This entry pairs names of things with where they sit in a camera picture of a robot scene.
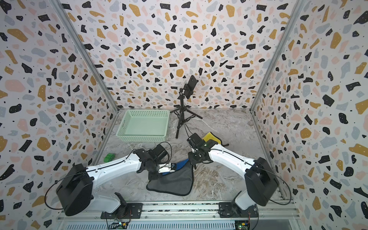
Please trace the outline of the yellow grey dishcloth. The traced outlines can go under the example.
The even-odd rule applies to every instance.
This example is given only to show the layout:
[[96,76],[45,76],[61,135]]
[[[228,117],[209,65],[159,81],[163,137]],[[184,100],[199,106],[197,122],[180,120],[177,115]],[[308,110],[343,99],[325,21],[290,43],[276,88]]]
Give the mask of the yellow grey dishcloth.
[[215,136],[212,132],[209,132],[208,134],[206,134],[202,139],[205,142],[207,142],[209,140],[213,140],[213,141],[217,142],[218,144],[221,144],[223,147],[229,146],[229,144],[223,144],[222,140],[220,138],[218,138],[217,136]]

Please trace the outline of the blue grey dishcloth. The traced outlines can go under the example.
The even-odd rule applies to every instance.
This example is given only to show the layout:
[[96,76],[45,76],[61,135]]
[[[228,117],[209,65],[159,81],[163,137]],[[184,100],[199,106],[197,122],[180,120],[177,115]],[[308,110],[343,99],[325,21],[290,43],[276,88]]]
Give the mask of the blue grey dishcloth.
[[193,165],[189,159],[183,160],[176,165],[177,170],[175,172],[165,173],[161,178],[149,181],[146,189],[175,196],[189,195],[194,183]]

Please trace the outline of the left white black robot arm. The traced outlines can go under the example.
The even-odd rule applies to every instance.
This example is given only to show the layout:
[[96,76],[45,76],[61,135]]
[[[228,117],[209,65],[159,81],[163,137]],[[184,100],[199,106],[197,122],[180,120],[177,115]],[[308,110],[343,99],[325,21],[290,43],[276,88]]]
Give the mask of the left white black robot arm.
[[148,172],[149,180],[163,177],[177,169],[171,163],[171,156],[161,145],[154,149],[134,149],[127,156],[108,163],[84,167],[78,164],[72,167],[61,179],[56,189],[57,197],[66,216],[75,216],[83,211],[101,211],[106,215],[123,218],[130,213],[123,196],[100,195],[97,189],[104,183],[125,174]]

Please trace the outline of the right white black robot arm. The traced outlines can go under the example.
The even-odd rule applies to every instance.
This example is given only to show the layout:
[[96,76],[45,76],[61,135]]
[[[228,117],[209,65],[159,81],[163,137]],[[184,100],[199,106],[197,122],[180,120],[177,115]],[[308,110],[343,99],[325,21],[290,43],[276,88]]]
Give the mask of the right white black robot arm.
[[214,140],[203,140],[192,134],[187,142],[192,151],[188,154],[192,165],[198,163],[220,163],[244,178],[246,190],[234,198],[236,206],[242,210],[257,204],[265,207],[279,187],[277,176],[267,160],[246,158],[228,150]]

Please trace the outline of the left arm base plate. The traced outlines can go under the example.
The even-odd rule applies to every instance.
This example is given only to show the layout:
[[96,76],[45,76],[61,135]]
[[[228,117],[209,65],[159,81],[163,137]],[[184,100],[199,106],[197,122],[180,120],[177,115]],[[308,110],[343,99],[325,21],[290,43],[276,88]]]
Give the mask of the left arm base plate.
[[101,213],[101,219],[139,219],[143,208],[142,203],[127,203],[122,195],[115,192],[119,206],[113,212]]

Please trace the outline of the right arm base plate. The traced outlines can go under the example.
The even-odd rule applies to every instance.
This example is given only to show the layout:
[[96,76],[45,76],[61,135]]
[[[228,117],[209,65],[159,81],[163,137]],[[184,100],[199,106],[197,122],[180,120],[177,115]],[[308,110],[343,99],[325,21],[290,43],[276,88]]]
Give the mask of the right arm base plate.
[[218,214],[221,218],[257,218],[256,203],[247,191],[240,191],[231,202],[219,202]]

